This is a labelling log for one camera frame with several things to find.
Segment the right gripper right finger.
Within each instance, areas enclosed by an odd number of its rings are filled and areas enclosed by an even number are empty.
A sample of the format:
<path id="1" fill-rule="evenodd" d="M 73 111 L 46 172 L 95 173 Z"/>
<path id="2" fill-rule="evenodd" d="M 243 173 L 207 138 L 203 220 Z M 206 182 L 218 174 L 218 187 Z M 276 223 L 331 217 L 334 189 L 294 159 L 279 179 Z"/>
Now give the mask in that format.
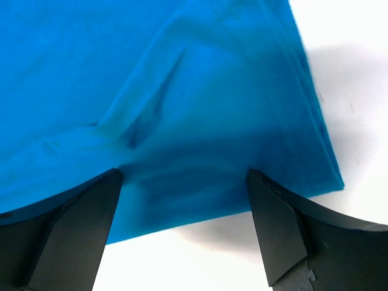
<path id="1" fill-rule="evenodd" d="M 247 188 L 273 290 L 386 290 L 387 226 L 330 210 L 251 170 Z"/>

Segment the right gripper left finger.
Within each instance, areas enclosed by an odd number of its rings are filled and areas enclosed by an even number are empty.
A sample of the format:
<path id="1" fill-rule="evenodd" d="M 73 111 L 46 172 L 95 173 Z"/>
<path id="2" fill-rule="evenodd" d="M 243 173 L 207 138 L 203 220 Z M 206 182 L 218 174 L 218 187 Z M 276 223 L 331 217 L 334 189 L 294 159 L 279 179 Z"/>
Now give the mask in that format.
<path id="1" fill-rule="evenodd" d="M 122 187 L 108 170 L 1 214 L 1 290 L 92 290 Z"/>

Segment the blue t-shirt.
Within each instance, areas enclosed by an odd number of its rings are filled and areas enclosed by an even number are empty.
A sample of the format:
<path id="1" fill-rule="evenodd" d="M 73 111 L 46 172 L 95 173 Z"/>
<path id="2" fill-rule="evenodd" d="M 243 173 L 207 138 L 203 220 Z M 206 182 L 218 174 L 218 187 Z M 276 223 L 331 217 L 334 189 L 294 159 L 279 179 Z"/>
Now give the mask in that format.
<path id="1" fill-rule="evenodd" d="M 2 1 L 1 211 L 118 168 L 115 243 L 341 190 L 287 1 Z"/>

